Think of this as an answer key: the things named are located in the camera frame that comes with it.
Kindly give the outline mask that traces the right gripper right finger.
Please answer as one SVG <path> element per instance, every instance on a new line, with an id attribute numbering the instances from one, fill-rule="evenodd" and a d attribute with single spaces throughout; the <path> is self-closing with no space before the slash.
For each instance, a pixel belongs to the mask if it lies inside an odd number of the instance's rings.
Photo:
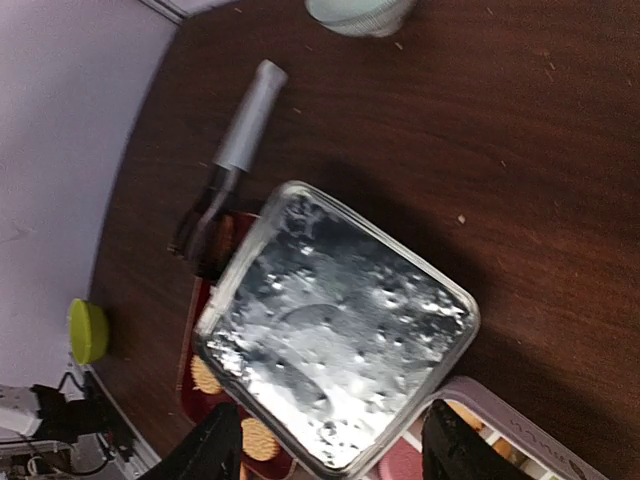
<path id="1" fill-rule="evenodd" d="M 431 403 L 422 427 L 422 473 L 432 480 L 529 479 L 441 399 Z"/>

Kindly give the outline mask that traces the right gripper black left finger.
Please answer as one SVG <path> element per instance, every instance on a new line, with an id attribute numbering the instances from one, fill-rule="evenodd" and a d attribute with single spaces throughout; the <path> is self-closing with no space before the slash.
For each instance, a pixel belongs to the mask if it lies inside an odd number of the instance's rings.
<path id="1" fill-rule="evenodd" d="M 242 430 L 237 407 L 218 404 L 152 468 L 153 480 L 239 479 Z"/>

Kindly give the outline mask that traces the pink round cookie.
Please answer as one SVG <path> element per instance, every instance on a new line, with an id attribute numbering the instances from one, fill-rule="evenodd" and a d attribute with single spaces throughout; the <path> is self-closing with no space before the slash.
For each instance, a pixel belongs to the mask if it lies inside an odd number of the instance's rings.
<path id="1" fill-rule="evenodd" d="M 378 463 L 382 480 L 422 480 L 422 455 L 400 438 Z"/>

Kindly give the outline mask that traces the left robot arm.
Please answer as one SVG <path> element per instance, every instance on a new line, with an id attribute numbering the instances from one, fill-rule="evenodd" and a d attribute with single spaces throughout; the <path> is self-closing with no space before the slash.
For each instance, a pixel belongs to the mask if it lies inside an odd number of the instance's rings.
<path id="1" fill-rule="evenodd" d="M 37 395 L 28 387 L 1 386 L 1 428 L 30 437 L 40 427 Z"/>

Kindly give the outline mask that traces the white divided cookie tin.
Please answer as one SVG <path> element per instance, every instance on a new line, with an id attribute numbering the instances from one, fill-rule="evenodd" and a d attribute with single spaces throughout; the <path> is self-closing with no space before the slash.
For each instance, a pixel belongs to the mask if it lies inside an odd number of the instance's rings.
<path id="1" fill-rule="evenodd" d="M 495 452 L 529 479 L 603 479 L 605 476 L 479 382 L 464 376 L 447 381 L 420 407 L 400 438 L 422 453 L 427 409 L 444 400 Z M 378 464 L 367 475 L 381 479 Z"/>

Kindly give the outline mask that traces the metal food tongs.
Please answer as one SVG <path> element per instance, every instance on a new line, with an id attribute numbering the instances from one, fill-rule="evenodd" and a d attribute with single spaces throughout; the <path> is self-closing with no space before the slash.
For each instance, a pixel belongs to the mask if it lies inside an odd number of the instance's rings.
<path id="1" fill-rule="evenodd" d="M 243 175 L 251 170 L 267 122 L 287 80 L 287 73 L 270 60 L 263 60 L 257 67 L 216 151 L 206 185 L 169 242 L 172 254 L 192 264 L 201 262 L 212 227 L 228 210 Z"/>

